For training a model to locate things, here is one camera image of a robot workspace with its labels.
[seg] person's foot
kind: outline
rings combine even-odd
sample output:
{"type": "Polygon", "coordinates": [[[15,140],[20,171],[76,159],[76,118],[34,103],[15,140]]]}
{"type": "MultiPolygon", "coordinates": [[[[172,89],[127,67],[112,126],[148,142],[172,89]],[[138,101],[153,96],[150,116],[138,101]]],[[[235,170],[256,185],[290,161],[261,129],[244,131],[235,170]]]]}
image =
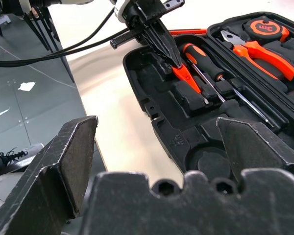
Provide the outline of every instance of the person's foot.
{"type": "Polygon", "coordinates": [[[44,145],[42,143],[38,143],[38,144],[34,144],[34,145],[30,146],[29,148],[25,148],[21,152],[18,152],[18,153],[15,153],[14,149],[12,149],[11,151],[7,152],[6,154],[1,152],[0,158],[2,160],[2,163],[7,166],[9,163],[14,162],[14,161],[18,161],[22,157],[26,156],[26,158],[28,158],[28,157],[35,156],[37,153],[39,153],[40,150],[42,150],[43,147],[44,147],[44,145]]]}

